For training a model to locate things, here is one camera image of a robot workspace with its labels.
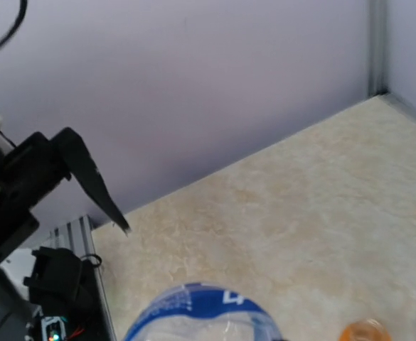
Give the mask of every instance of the bottle label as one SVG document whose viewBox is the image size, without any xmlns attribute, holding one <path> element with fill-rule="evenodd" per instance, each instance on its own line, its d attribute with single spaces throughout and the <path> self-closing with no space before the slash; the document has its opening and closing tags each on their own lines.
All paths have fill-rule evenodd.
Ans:
<svg viewBox="0 0 416 341">
<path fill-rule="evenodd" d="M 266 338 L 256 335 L 255 340 L 283 340 L 278 327 L 259 305 L 230 290 L 207 283 L 189 283 L 172 288 L 151 302 L 131 326 L 124 341 L 132 341 L 149 323 L 176 315 L 195 319 L 214 319 L 225 313 L 249 313 L 252 323 L 266 330 Z"/>
</svg>

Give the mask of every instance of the orange object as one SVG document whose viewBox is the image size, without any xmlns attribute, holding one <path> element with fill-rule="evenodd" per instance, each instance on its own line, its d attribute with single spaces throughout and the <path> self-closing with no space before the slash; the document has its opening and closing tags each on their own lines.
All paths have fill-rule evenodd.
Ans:
<svg viewBox="0 0 416 341">
<path fill-rule="evenodd" d="M 370 318 L 350 324 L 339 341 L 391 341 L 391 336 L 381 323 Z"/>
</svg>

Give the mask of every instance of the white panel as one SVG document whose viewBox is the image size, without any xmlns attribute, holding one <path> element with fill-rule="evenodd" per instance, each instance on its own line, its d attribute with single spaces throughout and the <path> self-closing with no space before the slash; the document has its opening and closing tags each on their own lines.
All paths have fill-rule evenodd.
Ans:
<svg viewBox="0 0 416 341">
<path fill-rule="evenodd" d="M 0 32 L 16 7 L 0 0 Z M 366 96 L 367 1 L 31 1 L 0 53 L 4 130 L 72 126 L 123 210 Z M 49 225 L 89 212 L 65 184 Z"/>
<path fill-rule="evenodd" d="M 390 0 L 390 89 L 416 108 L 416 0 Z"/>
</svg>

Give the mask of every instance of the blue and white label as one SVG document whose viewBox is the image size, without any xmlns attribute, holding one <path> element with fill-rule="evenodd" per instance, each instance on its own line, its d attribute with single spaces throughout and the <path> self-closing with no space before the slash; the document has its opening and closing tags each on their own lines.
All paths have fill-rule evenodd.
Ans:
<svg viewBox="0 0 416 341">
<path fill-rule="evenodd" d="M 132 341 L 142 328 L 159 318 L 184 315 L 199 320 L 215 319 L 235 312 L 249 314 L 249 323 L 257 326 L 257 341 L 282 340 L 271 317 L 248 298 L 212 284 L 189 283 L 170 289 L 152 301 L 131 326 L 124 341 Z M 263 330 L 266 331 L 266 338 L 263 337 Z"/>
</svg>

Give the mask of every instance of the table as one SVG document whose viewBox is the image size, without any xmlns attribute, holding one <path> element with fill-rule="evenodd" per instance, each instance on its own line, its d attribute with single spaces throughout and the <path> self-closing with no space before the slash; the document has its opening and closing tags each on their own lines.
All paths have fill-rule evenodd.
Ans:
<svg viewBox="0 0 416 341">
<path fill-rule="evenodd" d="M 93 232 L 118 339 L 166 288 L 212 281 L 290 341 L 416 335 L 416 123 L 376 97 Z"/>
</svg>

